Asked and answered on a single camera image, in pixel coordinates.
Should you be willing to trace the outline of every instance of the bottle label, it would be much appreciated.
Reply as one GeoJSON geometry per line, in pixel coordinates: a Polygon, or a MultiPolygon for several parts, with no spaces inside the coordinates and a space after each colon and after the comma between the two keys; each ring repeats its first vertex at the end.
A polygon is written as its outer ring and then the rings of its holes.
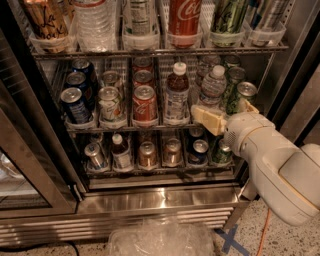
{"type": "Polygon", "coordinates": [[[182,120],[188,107],[189,90],[175,92],[167,87],[165,94],[165,117],[182,120]]]}

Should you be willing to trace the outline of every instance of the bottle cap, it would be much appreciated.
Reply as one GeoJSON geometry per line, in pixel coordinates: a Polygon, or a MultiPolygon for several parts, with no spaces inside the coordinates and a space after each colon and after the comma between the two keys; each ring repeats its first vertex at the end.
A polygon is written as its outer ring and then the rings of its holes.
{"type": "Polygon", "coordinates": [[[225,68],[221,65],[216,65],[213,67],[212,72],[215,76],[223,76],[225,72],[225,68]]]}
{"type": "Polygon", "coordinates": [[[183,62],[177,62],[173,65],[173,73],[177,76],[182,76],[187,71],[187,65],[183,62]]]}
{"type": "Polygon", "coordinates": [[[114,144],[121,144],[122,136],[120,134],[116,133],[112,136],[112,141],[114,144]]]}

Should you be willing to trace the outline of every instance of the refrigerator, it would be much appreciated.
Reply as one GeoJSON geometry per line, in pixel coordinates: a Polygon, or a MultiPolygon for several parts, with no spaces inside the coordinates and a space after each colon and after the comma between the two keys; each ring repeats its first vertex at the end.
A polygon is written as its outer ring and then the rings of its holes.
{"type": "MultiPolygon", "coordinates": [[[[319,144],[320,94],[315,86],[319,82],[319,1],[289,1],[281,19],[285,34],[276,45],[256,47],[241,42],[235,47],[209,47],[205,41],[208,26],[202,26],[199,45],[179,50],[167,44],[169,1],[156,1],[158,37],[151,50],[142,51],[128,48],[120,2],[113,1],[113,15],[119,22],[115,22],[112,47],[98,53],[81,49],[77,42],[67,52],[38,51],[19,1],[2,2],[0,155],[2,170],[12,172],[0,173],[1,246],[105,238],[115,229],[145,220],[174,219],[229,229],[258,197],[250,186],[246,163],[237,157],[223,167],[210,164],[210,159],[198,167],[188,164],[183,151],[180,165],[163,163],[162,139],[173,134],[184,150],[188,130],[199,125],[192,121],[164,124],[160,96],[157,124],[151,128],[134,125],[131,88],[137,57],[152,59],[158,88],[165,84],[175,61],[186,62],[193,88],[201,56],[237,55],[248,81],[258,88],[255,106],[260,113],[297,146],[319,144]],[[92,62],[98,79],[107,70],[120,74],[129,99],[125,126],[77,129],[66,123],[59,97],[75,59],[92,62]],[[137,165],[134,146],[139,132],[144,131],[155,134],[158,151],[159,166],[148,171],[137,165]],[[110,155],[110,138],[115,132],[131,139],[134,170],[114,171],[110,156],[110,170],[90,171],[84,155],[89,136],[103,133],[110,155]]],[[[214,1],[202,1],[202,24],[210,22],[213,8],[214,1]]],[[[210,143],[212,135],[205,134],[210,143]]]]}

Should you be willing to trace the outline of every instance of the floor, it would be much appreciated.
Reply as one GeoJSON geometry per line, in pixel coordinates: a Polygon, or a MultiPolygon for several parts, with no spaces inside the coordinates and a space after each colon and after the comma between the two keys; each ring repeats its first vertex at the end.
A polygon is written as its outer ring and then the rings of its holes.
{"type": "MultiPolygon", "coordinates": [[[[212,231],[214,256],[257,255],[268,208],[254,201],[228,231],[212,231]]],[[[80,256],[107,256],[107,239],[75,241],[80,256]]],[[[0,252],[0,256],[75,256],[67,243],[52,244],[23,252],[0,252]]],[[[263,256],[320,256],[320,215],[302,227],[291,227],[271,213],[262,247],[263,256]]]]}

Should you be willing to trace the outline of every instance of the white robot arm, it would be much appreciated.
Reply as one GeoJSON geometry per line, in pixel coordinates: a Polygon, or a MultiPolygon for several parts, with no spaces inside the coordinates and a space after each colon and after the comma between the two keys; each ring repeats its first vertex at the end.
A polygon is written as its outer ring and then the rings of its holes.
{"type": "Polygon", "coordinates": [[[225,141],[247,161],[251,182],[280,219],[299,226],[319,213],[319,145],[299,149],[258,113],[242,112],[221,122],[221,113],[198,106],[191,112],[194,121],[211,133],[218,135],[224,129],[225,141]]]}

